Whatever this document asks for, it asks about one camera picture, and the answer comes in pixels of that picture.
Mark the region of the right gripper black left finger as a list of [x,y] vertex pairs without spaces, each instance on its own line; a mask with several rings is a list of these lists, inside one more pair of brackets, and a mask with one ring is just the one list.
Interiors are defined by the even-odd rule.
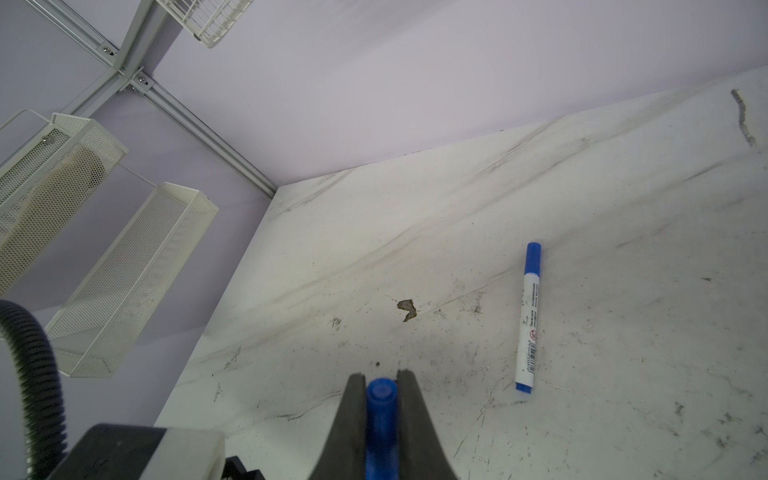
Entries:
[[311,480],[365,478],[367,430],[366,380],[352,374],[346,383],[339,408]]

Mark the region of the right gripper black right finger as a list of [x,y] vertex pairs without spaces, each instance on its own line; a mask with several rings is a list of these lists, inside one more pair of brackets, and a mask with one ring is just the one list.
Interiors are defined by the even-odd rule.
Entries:
[[399,370],[396,383],[399,478],[456,480],[415,374],[410,370]]

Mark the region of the blue pen cap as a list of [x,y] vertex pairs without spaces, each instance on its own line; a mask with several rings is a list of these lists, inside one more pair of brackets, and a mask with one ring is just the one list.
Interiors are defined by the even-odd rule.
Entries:
[[365,479],[398,479],[398,387],[396,382],[388,378],[373,380],[366,389],[366,407]]

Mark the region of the white marker pen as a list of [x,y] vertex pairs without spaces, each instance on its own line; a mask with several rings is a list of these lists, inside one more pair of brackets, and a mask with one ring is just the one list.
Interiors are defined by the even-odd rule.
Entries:
[[540,243],[530,242],[527,245],[514,378],[515,389],[526,394],[531,394],[534,388],[541,253]]

